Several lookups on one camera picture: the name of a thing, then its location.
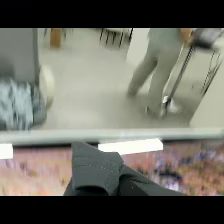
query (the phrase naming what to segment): gray pants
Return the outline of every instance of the gray pants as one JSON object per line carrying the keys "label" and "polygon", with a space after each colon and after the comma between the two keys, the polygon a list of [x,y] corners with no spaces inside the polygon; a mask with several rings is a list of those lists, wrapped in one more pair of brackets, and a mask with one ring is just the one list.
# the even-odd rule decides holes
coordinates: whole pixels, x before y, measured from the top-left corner
{"label": "gray pants", "polygon": [[163,89],[169,79],[170,73],[177,62],[182,44],[172,43],[161,45],[158,42],[149,42],[143,62],[135,70],[128,93],[136,95],[140,87],[145,83],[146,79],[156,69],[150,89],[149,89],[149,108],[154,113],[159,113],[162,103]]}

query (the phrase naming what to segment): person's arm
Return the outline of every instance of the person's arm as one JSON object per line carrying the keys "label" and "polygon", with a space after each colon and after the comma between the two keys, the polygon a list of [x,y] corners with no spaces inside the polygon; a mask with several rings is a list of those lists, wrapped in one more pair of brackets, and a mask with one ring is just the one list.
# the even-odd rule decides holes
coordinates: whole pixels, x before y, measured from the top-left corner
{"label": "person's arm", "polygon": [[180,28],[181,36],[185,43],[191,43],[192,37],[192,28]]}

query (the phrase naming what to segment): tiled floor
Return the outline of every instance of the tiled floor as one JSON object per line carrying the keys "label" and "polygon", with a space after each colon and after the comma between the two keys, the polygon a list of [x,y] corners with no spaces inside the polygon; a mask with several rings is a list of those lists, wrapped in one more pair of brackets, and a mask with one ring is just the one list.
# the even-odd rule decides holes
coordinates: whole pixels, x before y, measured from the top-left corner
{"label": "tiled floor", "polygon": [[75,29],[60,49],[50,49],[49,34],[39,32],[40,61],[56,80],[55,101],[40,129],[180,128],[190,113],[155,120],[145,115],[148,83],[135,100],[126,98],[133,68],[126,63],[128,45],[99,43],[100,30]]}

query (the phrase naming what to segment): gray partition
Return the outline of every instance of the gray partition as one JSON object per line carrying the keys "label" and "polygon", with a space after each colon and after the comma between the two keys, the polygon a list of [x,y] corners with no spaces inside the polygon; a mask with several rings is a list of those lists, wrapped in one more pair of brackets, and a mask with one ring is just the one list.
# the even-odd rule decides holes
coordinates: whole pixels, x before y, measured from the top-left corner
{"label": "gray partition", "polygon": [[0,57],[14,67],[17,81],[39,80],[37,28],[0,28]]}

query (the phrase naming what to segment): standing person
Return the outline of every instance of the standing person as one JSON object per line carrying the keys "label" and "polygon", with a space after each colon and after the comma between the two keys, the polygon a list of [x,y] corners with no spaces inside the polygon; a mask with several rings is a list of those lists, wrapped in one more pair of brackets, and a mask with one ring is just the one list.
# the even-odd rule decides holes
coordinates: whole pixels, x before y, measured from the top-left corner
{"label": "standing person", "polygon": [[149,45],[143,62],[135,70],[128,87],[128,96],[134,97],[153,75],[149,89],[148,111],[158,116],[161,109],[163,89],[170,73],[179,58],[184,42],[190,41],[191,28],[151,28]]}

